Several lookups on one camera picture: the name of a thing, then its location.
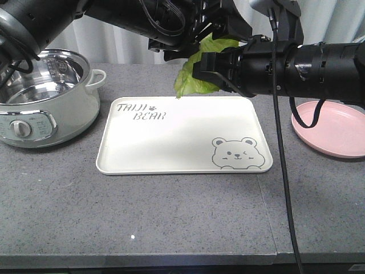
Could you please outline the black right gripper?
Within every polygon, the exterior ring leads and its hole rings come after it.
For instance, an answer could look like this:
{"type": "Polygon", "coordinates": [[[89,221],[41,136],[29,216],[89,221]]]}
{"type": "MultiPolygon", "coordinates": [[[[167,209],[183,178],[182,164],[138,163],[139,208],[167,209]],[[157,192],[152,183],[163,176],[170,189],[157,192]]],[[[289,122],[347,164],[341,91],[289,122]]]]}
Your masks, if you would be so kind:
{"type": "Polygon", "coordinates": [[[192,76],[245,97],[269,95],[272,93],[272,49],[272,42],[263,42],[256,35],[245,46],[203,53],[201,61],[193,65],[192,76]]]}

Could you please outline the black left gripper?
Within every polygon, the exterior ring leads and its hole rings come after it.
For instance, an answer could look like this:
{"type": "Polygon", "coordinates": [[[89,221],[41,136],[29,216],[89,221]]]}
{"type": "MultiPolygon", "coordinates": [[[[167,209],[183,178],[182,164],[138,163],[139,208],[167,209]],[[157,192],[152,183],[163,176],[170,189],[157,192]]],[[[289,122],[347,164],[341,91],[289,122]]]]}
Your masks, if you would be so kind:
{"type": "Polygon", "coordinates": [[[164,52],[164,60],[189,58],[200,49],[201,41],[233,39],[246,42],[252,27],[234,1],[139,1],[147,22],[148,49],[164,52]]]}

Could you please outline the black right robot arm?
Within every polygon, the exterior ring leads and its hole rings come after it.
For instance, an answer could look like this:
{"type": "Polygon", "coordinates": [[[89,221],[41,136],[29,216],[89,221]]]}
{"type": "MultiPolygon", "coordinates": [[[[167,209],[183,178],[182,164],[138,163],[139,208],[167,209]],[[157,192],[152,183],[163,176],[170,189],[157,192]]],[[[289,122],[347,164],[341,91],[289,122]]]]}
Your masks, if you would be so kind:
{"type": "Polygon", "coordinates": [[[256,35],[242,47],[203,53],[192,75],[250,98],[271,94],[275,74],[279,96],[339,100],[364,107],[364,43],[299,46],[278,41],[275,65],[272,49],[272,42],[256,35]]]}

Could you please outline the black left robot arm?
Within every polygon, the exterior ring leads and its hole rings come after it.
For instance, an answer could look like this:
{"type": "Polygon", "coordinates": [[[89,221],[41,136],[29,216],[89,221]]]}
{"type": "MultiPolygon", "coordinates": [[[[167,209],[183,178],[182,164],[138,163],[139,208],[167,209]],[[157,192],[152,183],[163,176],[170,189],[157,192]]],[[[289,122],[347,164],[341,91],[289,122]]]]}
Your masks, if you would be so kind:
{"type": "Polygon", "coordinates": [[[147,37],[166,61],[195,54],[208,35],[252,35],[233,1],[2,1],[1,70],[31,73],[40,52],[84,15],[147,37]]]}

